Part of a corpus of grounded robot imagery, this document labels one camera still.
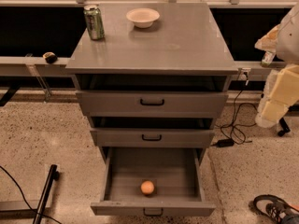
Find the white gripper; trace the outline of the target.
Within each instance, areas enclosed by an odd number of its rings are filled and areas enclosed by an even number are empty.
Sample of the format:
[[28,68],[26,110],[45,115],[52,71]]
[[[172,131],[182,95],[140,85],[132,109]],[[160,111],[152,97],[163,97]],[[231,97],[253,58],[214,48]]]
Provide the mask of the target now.
[[263,89],[255,122],[271,128],[299,101],[299,65],[289,64],[280,71],[272,70]]

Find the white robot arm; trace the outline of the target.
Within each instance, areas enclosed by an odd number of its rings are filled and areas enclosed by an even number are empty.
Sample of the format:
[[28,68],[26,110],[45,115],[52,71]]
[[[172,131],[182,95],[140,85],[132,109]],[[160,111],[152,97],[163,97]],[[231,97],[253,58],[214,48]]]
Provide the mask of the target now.
[[270,72],[258,106],[255,122],[260,127],[271,128],[299,101],[299,4],[254,47],[276,55],[287,64],[280,71]]

